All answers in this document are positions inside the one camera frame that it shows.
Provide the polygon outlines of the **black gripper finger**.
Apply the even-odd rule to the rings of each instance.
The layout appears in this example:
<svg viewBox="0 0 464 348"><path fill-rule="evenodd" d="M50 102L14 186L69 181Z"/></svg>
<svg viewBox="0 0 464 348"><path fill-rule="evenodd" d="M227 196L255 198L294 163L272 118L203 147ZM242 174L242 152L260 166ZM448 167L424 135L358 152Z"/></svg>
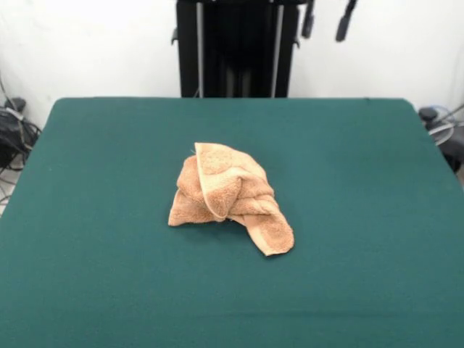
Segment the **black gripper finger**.
<svg viewBox="0 0 464 348"><path fill-rule="evenodd" d="M344 14L342 15L336 32L336 42L343 42L347 37L349 30L349 24L352 18L352 13L357 6L357 0L349 0L345 8Z"/></svg>
<svg viewBox="0 0 464 348"><path fill-rule="evenodd" d="M310 37L314 24L315 0L307 0L304 19L302 23L302 37Z"/></svg>

